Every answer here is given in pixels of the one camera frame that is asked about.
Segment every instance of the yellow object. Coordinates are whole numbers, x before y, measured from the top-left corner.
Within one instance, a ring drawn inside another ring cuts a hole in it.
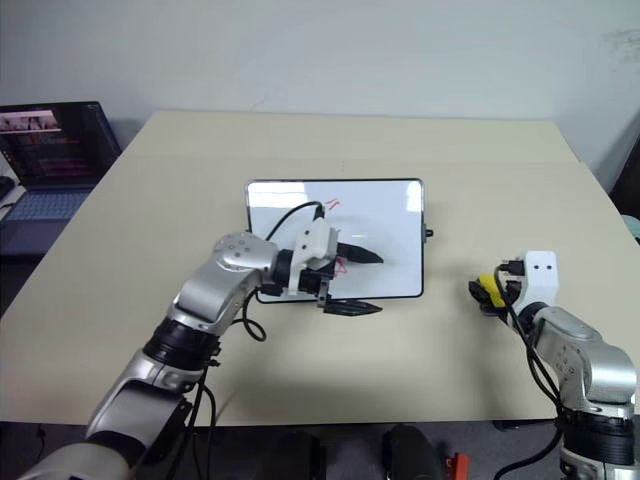
[[[489,296],[491,297],[491,303],[496,308],[504,308],[506,304],[500,295],[500,290],[498,290],[498,285],[496,284],[496,279],[493,278],[493,275],[480,275],[478,277],[478,283],[482,285]]]

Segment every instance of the beige table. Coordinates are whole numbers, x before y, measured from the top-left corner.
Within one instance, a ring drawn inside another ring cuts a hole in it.
[[[0,323],[0,419],[86,423],[221,235],[252,178],[424,180],[425,294],[382,313],[259,305],[210,373],[222,425],[551,416],[514,333],[466,282],[528,249],[559,256],[558,302],[640,365],[640,251],[547,122],[156,114]],[[208,419],[208,407],[200,422]]]

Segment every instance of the white wall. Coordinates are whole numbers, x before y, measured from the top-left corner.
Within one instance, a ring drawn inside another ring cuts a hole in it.
[[[640,133],[638,0],[0,0],[0,102],[553,118],[609,188]]]

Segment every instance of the whiteboard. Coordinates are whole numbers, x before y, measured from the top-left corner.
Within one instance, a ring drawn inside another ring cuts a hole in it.
[[[381,264],[357,264],[338,258],[329,293],[333,298],[390,298],[422,295],[424,185],[422,180],[252,180],[246,187],[249,230],[264,238],[278,220],[298,205],[320,201],[338,241],[377,253]],[[291,215],[271,241],[293,250],[296,235],[313,221],[315,208]],[[273,297],[262,302],[313,300],[309,294]]]

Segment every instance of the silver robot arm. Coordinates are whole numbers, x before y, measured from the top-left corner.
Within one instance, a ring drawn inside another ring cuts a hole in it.
[[[275,295],[287,287],[312,293],[327,313],[380,310],[365,302],[330,300],[328,283],[339,250],[346,257],[352,251],[370,254],[373,260],[365,263],[379,259],[338,244],[336,230],[323,218],[303,230],[293,251],[278,250],[248,232],[218,240],[94,412],[85,441],[52,453],[21,479],[126,479],[143,460],[166,453],[191,408],[184,394],[218,354],[219,338],[258,287]]]
[[[633,427],[637,377],[629,356],[554,306],[553,252],[530,251],[499,269],[511,274],[506,295],[528,340],[558,377],[562,472],[572,479],[640,479]],[[515,327],[508,312],[503,319]]]

